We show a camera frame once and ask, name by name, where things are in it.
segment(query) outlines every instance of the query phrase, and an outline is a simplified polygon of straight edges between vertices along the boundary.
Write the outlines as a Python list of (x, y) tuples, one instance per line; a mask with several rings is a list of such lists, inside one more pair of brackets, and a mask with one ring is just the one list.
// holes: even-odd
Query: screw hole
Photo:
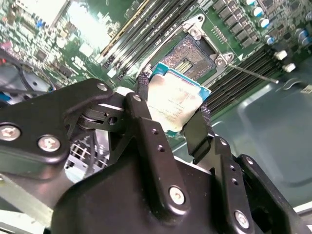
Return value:
[(232, 182), (233, 182), (234, 185), (238, 185), (238, 182), (237, 182), (236, 179), (233, 178), (233, 179), (232, 179)]
[(109, 119), (108, 119), (108, 123), (109, 123), (109, 125), (115, 125), (116, 123), (117, 123), (117, 117), (110, 117)]
[(165, 152), (165, 149), (162, 145), (158, 145), (157, 149), (159, 152)]
[(155, 134), (155, 135), (158, 135), (157, 129), (153, 128), (153, 129), (152, 129), (152, 133)]

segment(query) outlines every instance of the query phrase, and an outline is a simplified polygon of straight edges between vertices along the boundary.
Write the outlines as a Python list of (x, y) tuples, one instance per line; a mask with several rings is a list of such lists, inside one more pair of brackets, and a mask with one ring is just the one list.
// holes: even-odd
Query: screw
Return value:
[(217, 64), (217, 66), (221, 66), (224, 63), (224, 61), (223, 61), (223, 59), (218, 58), (215, 60), (215, 63)]
[(137, 95), (137, 94), (134, 94), (134, 95), (133, 95), (133, 98), (134, 98), (135, 100), (137, 100), (137, 101), (142, 101), (142, 99), (140, 98), (140, 96)]
[(107, 91), (107, 87), (106, 87), (105, 84), (99, 83), (99, 84), (97, 84), (97, 87), (98, 87), (100, 90)]
[(248, 162), (249, 164), (253, 165), (254, 162), (251, 160), (251, 158), (246, 157), (246, 160), (247, 160), (247, 162)]
[(197, 37), (198, 31), (196, 29), (191, 29), (190, 30), (190, 34), (191, 34), (192, 37)]
[(224, 139), (220, 138), (220, 141), (221, 141), (222, 145), (227, 145), (227, 143)]
[(172, 199), (172, 201), (174, 201), (175, 204), (177, 205), (182, 205), (185, 201), (185, 197), (183, 192), (178, 189), (177, 187), (171, 187), (169, 189), (169, 195)]
[(245, 229), (249, 228), (248, 219), (241, 211), (235, 211), (235, 218), (240, 226), (242, 226)]
[(54, 136), (43, 136), (39, 139), (38, 146), (46, 152), (54, 152), (60, 148), (60, 141)]
[(16, 140), (20, 136), (20, 130), (12, 125), (0, 126), (0, 139), (6, 141)]

